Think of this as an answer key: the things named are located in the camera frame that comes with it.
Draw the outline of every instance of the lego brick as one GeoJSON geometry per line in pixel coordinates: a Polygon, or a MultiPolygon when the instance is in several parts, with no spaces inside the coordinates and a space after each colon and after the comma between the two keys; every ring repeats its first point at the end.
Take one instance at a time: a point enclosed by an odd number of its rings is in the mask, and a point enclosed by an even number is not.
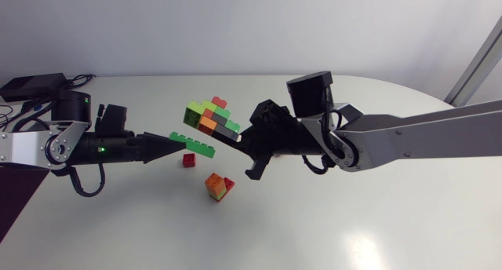
{"type": "Polygon", "coordinates": [[[185,110],[185,116],[183,118],[183,123],[197,129],[198,122],[200,121],[201,117],[202,117],[201,114],[197,113],[196,111],[191,110],[190,108],[187,108],[185,110]]]}
{"type": "Polygon", "coordinates": [[[225,109],[227,107],[227,101],[225,100],[222,100],[221,98],[219,97],[213,97],[213,100],[212,102],[216,105],[218,105],[219,107],[225,109]]]}
{"type": "Polygon", "coordinates": [[[224,193],[224,194],[222,194],[222,195],[221,195],[221,197],[219,197],[219,198],[218,198],[218,197],[216,197],[216,196],[214,196],[214,195],[209,194],[209,195],[210,195],[213,199],[215,199],[217,202],[220,202],[220,201],[221,201],[221,199],[223,199],[223,198],[227,195],[227,193],[228,193],[228,192],[229,192],[229,191],[230,191],[230,190],[231,190],[231,189],[235,186],[235,182],[234,182],[234,181],[232,181],[232,180],[230,180],[230,179],[229,179],[229,178],[227,178],[227,177],[225,177],[225,178],[224,178],[224,181],[225,181],[225,188],[227,188],[227,190],[225,191],[225,193],[224,193]]]}
{"type": "Polygon", "coordinates": [[[202,106],[203,106],[204,108],[206,108],[206,109],[209,109],[210,111],[213,111],[213,112],[216,110],[216,107],[217,107],[217,105],[216,105],[216,104],[214,104],[213,102],[211,102],[211,101],[209,101],[209,100],[204,100],[204,101],[202,102],[202,106]]]}
{"type": "Polygon", "coordinates": [[[204,114],[202,114],[202,116],[205,116],[205,117],[211,119],[213,117],[213,114],[214,114],[213,111],[210,111],[208,108],[206,108],[206,109],[204,109],[204,114]]]}
{"type": "Polygon", "coordinates": [[[213,195],[220,195],[223,190],[227,190],[225,181],[220,175],[212,173],[205,182],[207,191],[213,195]]]}
{"type": "Polygon", "coordinates": [[[200,141],[193,140],[192,138],[185,137],[184,135],[179,135],[177,132],[172,132],[169,135],[169,139],[184,142],[187,144],[187,149],[189,151],[199,153],[200,155],[204,155],[209,158],[214,157],[214,153],[216,152],[214,147],[207,144],[201,144],[200,141]]]}
{"type": "Polygon", "coordinates": [[[211,136],[216,138],[219,141],[224,142],[225,139],[236,141],[238,134],[236,132],[234,132],[233,130],[228,129],[225,126],[217,124],[216,128],[214,129],[213,134],[211,136]]]}
{"type": "Polygon", "coordinates": [[[225,124],[227,123],[227,119],[217,113],[213,114],[213,117],[211,118],[211,120],[213,120],[214,122],[217,122],[218,124],[220,124],[222,126],[225,126],[225,124]]]}
{"type": "Polygon", "coordinates": [[[216,107],[216,110],[214,111],[214,113],[220,115],[220,116],[223,116],[225,117],[226,119],[228,119],[230,117],[230,112],[229,110],[225,110],[221,107],[216,107]]]}
{"type": "Polygon", "coordinates": [[[227,120],[227,123],[225,123],[225,126],[228,129],[233,130],[236,133],[238,133],[238,131],[241,129],[241,125],[239,125],[238,123],[233,122],[232,120],[227,120]]]}
{"type": "Polygon", "coordinates": [[[195,153],[188,153],[183,155],[183,167],[195,167],[195,153]]]}
{"type": "Polygon", "coordinates": [[[204,113],[204,106],[202,106],[202,104],[200,103],[197,103],[195,101],[190,101],[190,103],[188,104],[187,108],[191,109],[192,111],[195,111],[197,113],[199,113],[200,115],[202,115],[204,113]]]}
{"type": "Polygon", "coordinates": [[[215,199],[217,202],[219,202],[226,194],[228,193],[227,189],[225,188],[219,195],[215,195],[212,192],[209,193],[209,196],[215,199]]]}
{"type": "Polygon", "coordinates": [[[213,120],[202,116],[201,121],[198,123],[197,130],[211,135],[214,129],[216,129],[216,125],[216,122],[214,122],[213,120]]]}

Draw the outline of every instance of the red lego brick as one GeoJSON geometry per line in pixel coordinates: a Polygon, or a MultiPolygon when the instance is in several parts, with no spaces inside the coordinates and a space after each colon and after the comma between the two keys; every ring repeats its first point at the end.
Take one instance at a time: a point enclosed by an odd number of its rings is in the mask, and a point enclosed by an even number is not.
{"type": "Polygon", "coordinates": [[[205,116],[205,117],[211,119],[213,117],[213,114],[214,114],[213,111],[210,111],[208,108],[206,108],[204,110],[204,114],[202,114],[202,116],[205,116]]]}
{"type": "Polygon", "coordinates": [[[219,97],[213,97],[213,100],[211,102],[213,102],[214,104],[220,106],[223,109],[225,109],[227,107],[227,101],[222,100],[219,97]]]}
{"type": "Polygon", "coordinates": [[[227,188],[227,192],[225,192],[225,194],[221,197],[221,199],[223,199],[227,195],[227,193],[235,186],[235,182],[227,177],[224,178],[224,181],[225,181],[225,187],[227,188]]]}
{"type": "Polygon", "coordinates": [[[185,168],[195,167],[195,153],[183,155],[183,166],[185,168]]]}

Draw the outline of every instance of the light green lego brick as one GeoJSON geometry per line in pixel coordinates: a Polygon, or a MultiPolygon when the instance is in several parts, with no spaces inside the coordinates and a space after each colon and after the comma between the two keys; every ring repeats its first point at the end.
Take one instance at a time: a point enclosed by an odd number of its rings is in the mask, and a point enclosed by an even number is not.
{"type": "Polygon", "coordinates": [[[209,158],[214,157],[214,153],[216,152],[214,147],[207,144],[201,144],[200,141],[194,140],[190,137],[185,137],[184,135],[179,135],[177,132],[172,132],[169,135],[169,139],[184,142],[187,144],[187,149],[189,151],[199,153],[200,155],[204,155],[209,158]]]}
{"type": "Polygon", "coordinates": [[[202,106],[203,106],[204,108],[209,109],[210,111],[213,111],[213,112],[216,110],[216,107],[217,107],[217,105],[216,105],[216,104],[214,104],[213,102],[211,102],[211,101],[209,101],[209,100],[204,100],[204,101],[202,102],[202,106]]]}
{"type": "Polygon", "coordinates": [[[228,129],[233,130],[236,133],[238,133],[238,131],[241,129],[241,125],[239,125],[238,123],[233,122],[232,120],[227,120],[227,123],[225,124],[225,126],[228,129]]]}
{"type": "Polygon", "coordinates": [[[183,123],[198,128],[198,123],[201,121],[202,114],[187,108],[185,110],[185,116],[183,118],[183,123]]]}
{"type": "Polygon", "coordinates": [[[218,195],[218,196],[215,196],[212,192],[208,192],[208,193],[215,200],[220,200],[227,193],[227,188],[224,188],[223,191],[221,191],[220,195],[218,195]]]}
{"type": "Polygon", "coordinates": [[[230,112],[229,110],[227,109],[223,109],[219,106],[216,106],[216,110],[214,111],[214,113],[220,115],[220,116],[223,116],[225,117],[226,119],[228,119],[228,117],[230,117],[230,112]]]}
{"type": "Polygon", "coordinates": [[[190,101],[190,103],[188,104],[187,108],[190,108],[192,111],[195,111],[197,113],[199,113],[200,115],[204,114],[204,106],[202,106],[202,104],[199,104],[195,101],[190,101]]]}

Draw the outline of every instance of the white table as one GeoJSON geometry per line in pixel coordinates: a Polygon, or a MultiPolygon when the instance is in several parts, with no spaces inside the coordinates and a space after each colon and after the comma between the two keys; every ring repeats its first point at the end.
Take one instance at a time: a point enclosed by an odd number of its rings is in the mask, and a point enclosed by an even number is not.
{"type": "MultiPolygon", "coordinates": [[[[272,159],[261,181],[246,155],[183,124],[190,100],[217,95],[245,129],[258,103],[291,101],[286,76],[97,78],[99,103],[129,108],[126,129],[173,131],[213,144],[181,166],[180,151],[148,163],[105,165],[92,199],[50,174],[0,244],[0,269],[500,269],[500,158],[396,161],[319,176],[299,156],[272,159]],[[220,203],[204,180],[236,183],[220,203]]],[[[334,77],[336,102],[369,114],[416,115],[449,106],[391,83],[334,77]]],[[[80,167],[87,191],[95,166],[80,167]]]]}

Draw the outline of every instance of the black cable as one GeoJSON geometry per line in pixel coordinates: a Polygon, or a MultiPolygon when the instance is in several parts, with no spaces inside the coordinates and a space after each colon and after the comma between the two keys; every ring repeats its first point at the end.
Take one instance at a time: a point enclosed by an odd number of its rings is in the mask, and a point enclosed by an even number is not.
{"type": "Polygon", "coordinates": [[[78,177],[77,170],[74,167],[71,167],[69,169],[71,184],[73,184],[73,188],[75,189],[75,191],[79,195],[84,196],[84,197],[93,197],[93,196],[99,194],[101,192],[101,190],[103,189],[104,182],[105,182],[104,168],[103,168],[102,163],[98,163],[98,166],[100,167],[101,182],[100,182],[99,188],[94,192],[85,192],[84,189],[82,188],[82,184],[80,183],[80,178],[78,177]]]}
{"type": "Polygon", "coordinates": [[[21,119],[14,126],[13,132],[19,132],[24,125],[26,125],[30,121],[34,121],[38,117],[40,117],[40,116],[44,115],[45,113],[47,113],[48,111],[50,111],[54,107],[54,105],[56,105],[56,101],[52,101],[49,105],[45,106],[45,108],[43,108],[42,110],[37,111],[33,115],[28,116],[25,119],[21,119]]]}
{"type": "Polygon", "coordinates": [[[77,88],[83,87],[95,77],[96,76],[92,75],[92,74],[91,75],[77,75],[73,79],[69,80],[67,87],[68,87],[68,89],[77,89],[77,88]],[[75,82],[82,80],[82,79],[85,79],[85,81],[75,85],[75,82]]]}
{"type": "Polygon", "coordinates": [[[7,112],[7,113],[1,113],[0,115],[5,118],[5,121],[1,121],[1,123],[3,122],[7,122],[9,120],[9,115],[14,112],[14,109],[12,108],[12,106],[10,105],[5,105],[5,104],[0,104],[0,107],[3,107],[3,108],[8,108],[10,111],[7,112]]]}
{"type": "Polygon", "coordinates": [[[324,173],[328,172],[328,166],[326,165],[326,163],[324,162],[324,159],[322,159],[322,169],[321,168],[318,168],[314,165],[312,165],[312,163],[310,163],[307,159],[307,156],[306,155],[302,155],[301,158],[304,160],[304,163],[305,165],[307,165],[307,167],[314,173],[318,174],[318,175],[323,175],[324,173]]]}
{"type": "MultiPolygon", "coordinates": [[[[326,109],[324,111],[324,114],[321,117],[321,135],[322,135],[322,141],[324,141],[325,146],[333,154],[337,155],[337,154],[340,154],[340,152],[341,153],[343,153],[343,152],[340,151],[339,149],[337,149],[329,139],[329,133],[330,133],[330,131],[329,131],[329,114],[336,113],[338,115],[338,120],[336,122],[335,130],[340,128],[340,126],[342,124],[342,114],[336,109],[330,110],[328,100],[329,100],[329,91],[328,91],[328,88],[326,88],[326,96],[325,96],[326,109]]],[[[322,161],[322,169],[321,169],[321,168],[318,168],[318,167],[312,165],[312,163],[310,163],[308,161],[308,158],[306,155],[302,155],[301,157],[304,160],[305,165],[307,165],[307,167],[312,172],[314,172],[316,174],[322,175],[322,174],[326,173],[329,169],[328,163],[324,158],[321,158],[321,161],[322,161]]]]}
{"type": "Polygon", "coordinates": [[[28,113],[31,109],[33,109],[33,108],[35,108],[35,107],[37,107],[39,105],[42,105],[42,104],[44,104],[46,102],[49,102],[49,98],[48,97],[47,98],[42,98],[42,99],[39,99],[39,100],[36,100],[36,101],[32,100],[32,101],[25,102],[23,104],[23,107],[21,108],[21,111],[17,115],[9,118],[6,122],[3,122],[0,125],[0,128],[3,128],[2,132],[5,132],[5,129],[7,128],[7,125],[9,125],[12,121],[14,121],[14,120],[18,119],[20,116],[28,113]]]}
{"type": "Polygon", "coordinates": [[[35,118],[33,121],[37,122],[38,124],[42,125],[44,129],[50,130],[49,125],[47,125],[46,122],[42,121],[41,119],[35,118]]]}

